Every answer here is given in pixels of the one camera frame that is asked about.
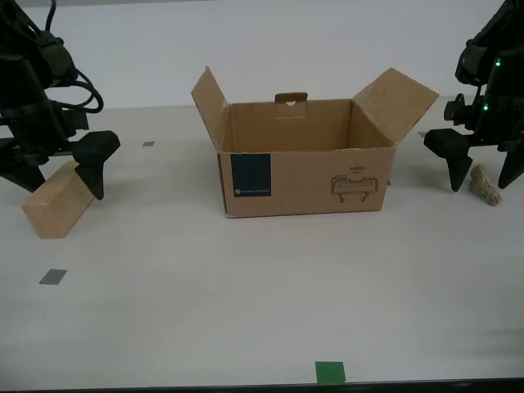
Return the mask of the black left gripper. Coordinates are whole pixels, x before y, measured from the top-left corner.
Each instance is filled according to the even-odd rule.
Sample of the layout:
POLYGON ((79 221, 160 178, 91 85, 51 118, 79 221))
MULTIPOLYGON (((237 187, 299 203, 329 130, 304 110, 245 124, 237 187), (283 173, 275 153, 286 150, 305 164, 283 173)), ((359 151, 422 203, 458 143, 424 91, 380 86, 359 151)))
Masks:
MULTIPOLYGON (((29 155, 51 156, 79 130, 88 129, 85 114, 52 104, 29 60, 22 56, 1 58, 1 116, 29 155)), ((72 148, 78 163, 75 172, 98 200, 104 197, 104 164, 119 147, 118 136, 107 130, 87 133, 72 148)), ((41 156, 1 156, 1 177, 35 192, 45 182, 39 168, 44 163, 41 156)))

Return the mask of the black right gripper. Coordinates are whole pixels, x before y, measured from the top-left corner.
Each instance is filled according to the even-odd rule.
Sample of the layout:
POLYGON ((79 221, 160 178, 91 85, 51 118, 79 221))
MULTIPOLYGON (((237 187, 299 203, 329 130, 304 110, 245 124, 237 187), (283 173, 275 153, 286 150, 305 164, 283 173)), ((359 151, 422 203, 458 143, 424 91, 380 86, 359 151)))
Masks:
POLYGON ((480 91, 472 103, 472 135, 467 137, 454 129, 432 129, 424 137, 424 146, 445 159, 454 192, 462 187, 472 165, 470 146, 497 146, 498 151, 507 153, 498 180, 501 189, 524 172, 523 96, 482 95, 480 91))

